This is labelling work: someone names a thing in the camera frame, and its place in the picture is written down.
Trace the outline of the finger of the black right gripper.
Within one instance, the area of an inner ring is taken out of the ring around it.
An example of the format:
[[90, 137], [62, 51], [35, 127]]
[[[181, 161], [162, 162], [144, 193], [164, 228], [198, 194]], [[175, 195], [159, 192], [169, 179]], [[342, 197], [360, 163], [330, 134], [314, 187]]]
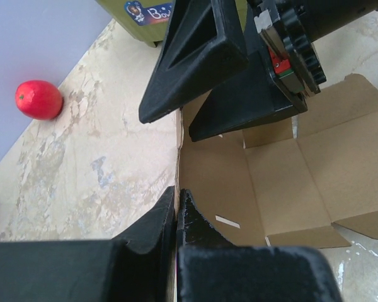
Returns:
[[209, 94], [189, 126], [192, 141], [284, 120], [307, 111], [303, 99], [292, 100], [276, 86], [267, 51], [249, 56], [249, 66]]
[[139, 105], [140, 122], [168, 115], [247, 65], [234, 1], [174, 1], [157, 64]]

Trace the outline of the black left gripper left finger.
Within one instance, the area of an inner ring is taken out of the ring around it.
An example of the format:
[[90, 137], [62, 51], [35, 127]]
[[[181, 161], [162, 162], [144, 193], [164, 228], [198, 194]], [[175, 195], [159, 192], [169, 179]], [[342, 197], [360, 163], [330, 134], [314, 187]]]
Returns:
[[108, 240], [0, 242], [0, 301], [173, 301], [174, 201]]

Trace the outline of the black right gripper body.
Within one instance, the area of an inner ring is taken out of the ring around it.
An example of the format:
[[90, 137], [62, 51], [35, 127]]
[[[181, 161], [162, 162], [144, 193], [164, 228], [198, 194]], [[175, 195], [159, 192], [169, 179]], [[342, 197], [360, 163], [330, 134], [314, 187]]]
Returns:
[[313, 43], [372, 11], [378, 1], [248, 1], [247, 101], [304, 101], [326, 76]]

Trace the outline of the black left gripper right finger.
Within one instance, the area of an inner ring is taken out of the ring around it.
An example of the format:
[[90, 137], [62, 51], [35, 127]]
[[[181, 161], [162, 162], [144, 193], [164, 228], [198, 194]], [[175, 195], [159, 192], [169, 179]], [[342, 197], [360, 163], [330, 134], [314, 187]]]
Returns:
[[180, 192], [178, 301], [341, 301], [322, 253], [309, 247], [239, 247]]

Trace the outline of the brown cardboard paper box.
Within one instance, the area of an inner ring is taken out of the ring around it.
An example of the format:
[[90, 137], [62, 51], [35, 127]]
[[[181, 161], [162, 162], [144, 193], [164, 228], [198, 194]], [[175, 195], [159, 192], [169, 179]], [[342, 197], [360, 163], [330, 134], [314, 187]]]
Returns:
[[193, 142], [183, 109], [179, 185], [239, 247], [309, 247], [341, 301], [378, 301], [378, 89], [351, 74], [291, 119]]

